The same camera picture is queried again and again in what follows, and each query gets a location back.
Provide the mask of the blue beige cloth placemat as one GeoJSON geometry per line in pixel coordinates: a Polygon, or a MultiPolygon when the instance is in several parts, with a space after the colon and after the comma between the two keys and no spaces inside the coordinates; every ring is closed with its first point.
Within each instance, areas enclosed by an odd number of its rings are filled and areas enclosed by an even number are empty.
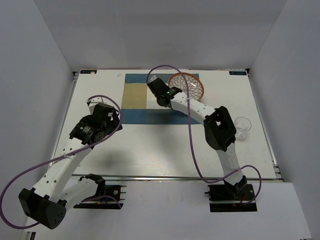
{"type": "MultiPolygon", "coordinates": [[[[173,73],[152,73],[167,85],[173,73]]],[[[187,125],[188,117],[158,105],[146,83],[146,73],[126,73],[122,96],[122,123],[127,125],[187,125]]]]}

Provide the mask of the patterned ceramic plate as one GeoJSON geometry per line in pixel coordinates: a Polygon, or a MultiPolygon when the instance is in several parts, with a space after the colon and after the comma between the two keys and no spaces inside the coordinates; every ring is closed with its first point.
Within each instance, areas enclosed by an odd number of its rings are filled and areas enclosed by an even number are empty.
{"type": "Polygon", "coordinates": [[[170,88],[179,88],[185,93],[187,93],[188,86],[189,96],[194,100],[200,101],[204,96],[205,89],[204,85],[200,81],[199,74],[183,72],[183,75],[187,81],[187,84],[180,73],[175,73],[169,78],[167,85],[170,88]]]}

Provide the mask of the clear drinking glass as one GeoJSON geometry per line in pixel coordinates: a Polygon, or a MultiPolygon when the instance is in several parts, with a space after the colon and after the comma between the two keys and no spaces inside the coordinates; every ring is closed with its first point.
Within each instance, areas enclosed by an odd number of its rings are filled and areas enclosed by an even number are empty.
{"type": "Polygon", "coordinates": [[[248,118],[239,116],[234,120],[234,126],[236,129],[235,138],[239,141],[244,141],[252,128],[252,123],[248,118]]]}

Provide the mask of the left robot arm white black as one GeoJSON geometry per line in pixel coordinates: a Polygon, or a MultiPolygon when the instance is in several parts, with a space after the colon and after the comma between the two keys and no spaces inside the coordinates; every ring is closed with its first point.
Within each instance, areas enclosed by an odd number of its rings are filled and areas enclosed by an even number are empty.
{"type": "Polygon", "coordinates": [[[81,161],[92,151],[93,144],[121,130],[119,112],[113,106],[97,103],[90,107],[69,134],[60,161],[56,161],[31,188],[18,195],[23,212],[39,224],[55,229],[67,211],[83,200],[99,200],[105,196],[106,181],[93,173],[80,177],[77,184],[66,188],[81,161]]]}

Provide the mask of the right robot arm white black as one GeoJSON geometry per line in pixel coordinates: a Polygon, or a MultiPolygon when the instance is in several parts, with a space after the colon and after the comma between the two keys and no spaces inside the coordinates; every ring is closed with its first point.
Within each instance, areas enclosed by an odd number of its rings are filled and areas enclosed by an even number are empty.
{"type": "Polygon", "coordinates": [[[223,170],[226,195],[236,200],[244,193],[247,179],[243,174],[236,154],[236,127],[228,109],[214,108],[192,98],[187,85],[185,91],[169,87],[157,77],[147,83],[158,105],[188,116],[188,123],[196,120],[204,127],[207,144],[216,151],[223,170]]]}

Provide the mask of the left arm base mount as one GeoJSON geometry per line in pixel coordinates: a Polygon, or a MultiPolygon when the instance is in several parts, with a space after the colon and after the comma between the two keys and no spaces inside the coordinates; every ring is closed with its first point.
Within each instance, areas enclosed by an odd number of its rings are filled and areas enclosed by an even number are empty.
{"type": "Polygon", "coordinates": [[[86,210],[120,210],[126,199],[127,183],[119,180],[107,180],[104,190],[88,197],[75,205],[74,209],[86,210]]]}

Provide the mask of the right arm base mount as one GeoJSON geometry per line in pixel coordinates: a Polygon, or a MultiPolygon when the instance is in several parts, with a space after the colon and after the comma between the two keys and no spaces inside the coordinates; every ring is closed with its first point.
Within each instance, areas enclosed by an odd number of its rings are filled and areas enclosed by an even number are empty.
{"type": "Polygon", "coordinates": [[[257,204],[252,184],[247,184],[238,195],[223,184],[208,185],[204,193],[209,199],[211,213],[257,212],[257,204]]]}

